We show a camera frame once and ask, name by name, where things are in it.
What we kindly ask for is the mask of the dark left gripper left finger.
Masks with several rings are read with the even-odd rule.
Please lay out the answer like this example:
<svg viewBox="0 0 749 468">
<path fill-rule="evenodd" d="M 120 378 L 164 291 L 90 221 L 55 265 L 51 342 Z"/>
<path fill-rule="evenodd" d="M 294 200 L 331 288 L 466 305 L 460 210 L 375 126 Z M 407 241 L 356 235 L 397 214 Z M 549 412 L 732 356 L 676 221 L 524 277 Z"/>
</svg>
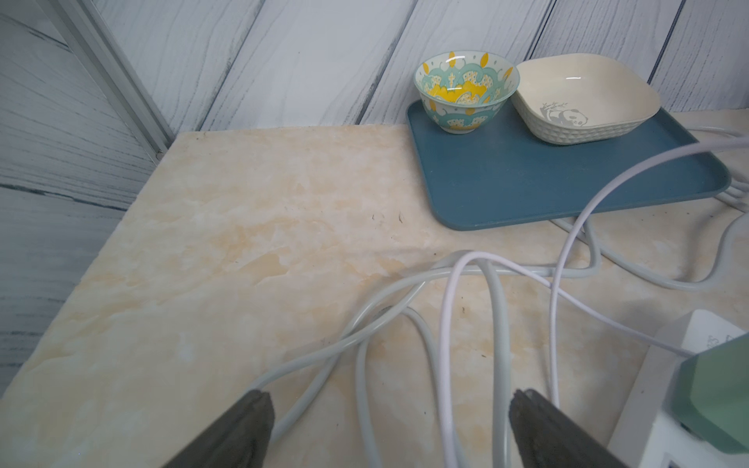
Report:
<svg viewBox="0 0 749 468">
<path fill-rule="evenodd" d="M 163 467 L 261 467 L 274 421 L 270 394 L 250 390 Z"/>
</svg>

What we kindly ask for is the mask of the aluminium frame post left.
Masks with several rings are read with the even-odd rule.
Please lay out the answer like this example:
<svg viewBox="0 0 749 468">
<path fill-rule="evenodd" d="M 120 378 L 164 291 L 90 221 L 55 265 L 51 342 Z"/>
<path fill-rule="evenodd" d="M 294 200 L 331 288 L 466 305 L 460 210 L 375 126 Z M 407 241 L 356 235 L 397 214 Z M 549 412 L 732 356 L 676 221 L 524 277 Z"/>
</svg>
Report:
<svg viewBox="0 0 749 468">
<path fill-rule="evenodd" d="M 37 3 L 105 94 L 146 155 L 159 163 L 175 134 L 95 5 L 84 0 Z"/>
</svg>

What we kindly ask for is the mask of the green usb charger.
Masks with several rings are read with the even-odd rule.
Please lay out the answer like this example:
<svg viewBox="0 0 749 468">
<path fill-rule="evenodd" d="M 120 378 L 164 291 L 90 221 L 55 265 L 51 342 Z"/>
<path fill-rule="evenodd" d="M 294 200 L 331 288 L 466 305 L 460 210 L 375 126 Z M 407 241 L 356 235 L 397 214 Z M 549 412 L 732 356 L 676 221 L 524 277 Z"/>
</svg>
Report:
<svg viewBox="0 0 749 468">
<path fill-rule="evenodd" d="M 682 362 L 670 409 L 688 431 L 724 454 L 748 452 L 748 335 Z"/>
</svg>

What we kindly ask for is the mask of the patterned teal yellow bowl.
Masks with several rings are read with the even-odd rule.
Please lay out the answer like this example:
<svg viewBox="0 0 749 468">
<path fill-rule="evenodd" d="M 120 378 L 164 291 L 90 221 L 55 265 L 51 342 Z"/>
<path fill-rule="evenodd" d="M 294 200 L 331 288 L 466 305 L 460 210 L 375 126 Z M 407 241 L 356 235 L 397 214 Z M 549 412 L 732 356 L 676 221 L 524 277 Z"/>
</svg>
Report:
<svg viewBox="0 0 749 468">
<path fill-rule="evenodd" d="M 521 82 L 519 69 L 497 54 L 457 50 L 424 60 L 414 73 L 427 117 L 443 131 L 466 135 L 486 126 Z"/>
</svg>

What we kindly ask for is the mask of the dark teal tray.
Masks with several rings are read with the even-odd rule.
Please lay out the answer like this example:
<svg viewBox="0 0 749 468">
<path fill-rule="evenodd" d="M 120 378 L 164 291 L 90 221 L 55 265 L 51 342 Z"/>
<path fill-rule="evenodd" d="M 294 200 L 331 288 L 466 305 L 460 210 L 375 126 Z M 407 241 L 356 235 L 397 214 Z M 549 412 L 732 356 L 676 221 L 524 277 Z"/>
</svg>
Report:
<svg viewBox="0 0 749 468">
<path fill-rule="evenodd" d="M 420 101 L 407 117 L 431 212 L 458 231 L 577 216 L 625 170 L 695 141 L 665 110 L 625 136 L 569 146 L 536 138 L 513 105 L 461 136 L 439 129 Z"/>
</svg>

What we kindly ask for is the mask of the white power strip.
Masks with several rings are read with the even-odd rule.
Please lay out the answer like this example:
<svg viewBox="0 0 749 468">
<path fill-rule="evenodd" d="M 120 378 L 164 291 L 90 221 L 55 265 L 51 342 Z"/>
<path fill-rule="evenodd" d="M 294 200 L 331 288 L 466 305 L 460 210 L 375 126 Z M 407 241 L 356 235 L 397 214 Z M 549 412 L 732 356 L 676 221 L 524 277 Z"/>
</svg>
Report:
<svg viewBox="0 0 749 468">
<path fill-rule="evenodd" d="M 700 353 L 745 335 L 711 311 L 697 309 L 661 327 L 655 338 Z M 671 415 L 670 397 L 683 359 L 652 346 L 641 366 L 609 451 L 629 467 L 746 467 L 746 454 L 723 454 Z"/>
</svg>

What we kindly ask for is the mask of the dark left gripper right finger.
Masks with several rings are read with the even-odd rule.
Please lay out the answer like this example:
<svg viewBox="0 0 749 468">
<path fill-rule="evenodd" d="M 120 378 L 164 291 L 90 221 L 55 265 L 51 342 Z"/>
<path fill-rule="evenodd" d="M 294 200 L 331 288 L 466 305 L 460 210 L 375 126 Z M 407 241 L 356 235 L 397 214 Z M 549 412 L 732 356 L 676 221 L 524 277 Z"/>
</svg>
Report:
<svg viewBox="0 0 749 468">
<path fill-rule="evenodd" d="M 626 467 L 534 389 L 514 393 L 509 420 L 524 467 Z"/>
</svg>

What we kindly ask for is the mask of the cream square panda bowl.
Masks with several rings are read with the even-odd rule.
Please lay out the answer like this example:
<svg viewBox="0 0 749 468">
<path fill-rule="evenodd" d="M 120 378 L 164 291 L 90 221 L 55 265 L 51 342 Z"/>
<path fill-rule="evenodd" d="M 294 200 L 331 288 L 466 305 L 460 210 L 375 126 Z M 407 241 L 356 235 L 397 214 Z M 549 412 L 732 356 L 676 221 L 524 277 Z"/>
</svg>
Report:
<svg viewBox="0 0 749 468">
<path fill-rule="evenodd" d="M 660 109 L 660 97 L 625 64 L 585 53 L 535 58 L 517 66 L 511 101 L 531 133 L 573 145 L 624 136 Z"/>
</svg>

